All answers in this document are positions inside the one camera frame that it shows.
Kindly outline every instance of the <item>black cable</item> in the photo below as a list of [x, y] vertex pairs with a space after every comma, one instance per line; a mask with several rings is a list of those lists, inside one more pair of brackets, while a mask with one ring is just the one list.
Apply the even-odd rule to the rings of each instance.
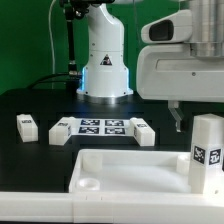
[[44, 83], [73, 83], [74, 81], [73, 80], [58, 80], [58, 81], [42, 81], [42, 82], [37, 82], [36, 84], [35, 84], [35, 86], [36, 85], [39, 85], [39, 84], [44, 84]]
[[34, 83], [30, 84], [29, 86], [27, 86], [26, 88], [27, 89], [32, 89], [35, 85], [37, 85], [38, 83], [40, 83], [44, 80], [51, 79], [51, 78], [56, 78], [56, 77], [61, 77], [61, 76], [68, 76], [68, 73], [58, 73], [58, 74], [44, 76], [44, 77], [38, 79], [37, 81], [35, 81]]
[[67, 21], [69, 61], [75, 61], [73, 23]]

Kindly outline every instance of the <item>black tabletop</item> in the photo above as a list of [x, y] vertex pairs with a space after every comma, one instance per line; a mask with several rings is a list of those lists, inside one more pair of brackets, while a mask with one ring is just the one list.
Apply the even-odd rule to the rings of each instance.
[[[167, 101], [146, 101], [137, 94], [128, 102], [99, 105], [79, 101], [65, 90], [10, 90], [0, 96], [0, 191], [68, 192], [80, 149], [190, 151], [193, 117], [222, 115], [224, 106], [184, 102], [185, 132], [176, 132]], [[16, 115], [31, 114], [39, 141], [23, 143]], [[156, 132], [154, 147], [140, 147], [133, 137], [72, 136], [64, 146], [48, 143], [48, 131], [62, 117], [143, 118]]]

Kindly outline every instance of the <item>green wall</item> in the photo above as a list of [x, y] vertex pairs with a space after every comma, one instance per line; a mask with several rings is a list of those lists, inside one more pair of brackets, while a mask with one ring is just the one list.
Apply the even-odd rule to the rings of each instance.
[[[0, 1], [0, 93], [24, 88], [36, 79], [52, 73], [48, 32], [48, 11], [52, 0]], [[136, 30], [178, 9], [170, 0], [144, 0], [133, 5], [108, 5], [111, 14], [125, 26], [125, 64], [130, 69], [130, 86], [135, 89], [136, 62], [144, 46]], [[58, 4], [52, 13], [56, 51], [56, 72], [67, 71], [68, 51], [66, 22]], [[75, 21], [75, 46], [79, 68], [88, 60], [86, 20]]]

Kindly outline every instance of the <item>robot logo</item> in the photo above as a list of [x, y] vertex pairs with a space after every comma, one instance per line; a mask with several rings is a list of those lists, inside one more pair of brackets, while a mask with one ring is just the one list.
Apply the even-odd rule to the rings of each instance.
[[107, 54], [100, 65], [112, 65], [109, 55]]

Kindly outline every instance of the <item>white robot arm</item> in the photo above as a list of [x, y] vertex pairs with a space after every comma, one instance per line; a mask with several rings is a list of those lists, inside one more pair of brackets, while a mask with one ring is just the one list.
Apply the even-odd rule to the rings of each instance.
[[83, 68], [78, 98], [94, 103], [114, 104], [133, 93], [129, 70], [123, 62], [124, 26], [107, 11], [106, 4], [131, 4], [133, 0], [70, 0], [74, 17], [85, 15], [89, 27], [89, 61]]

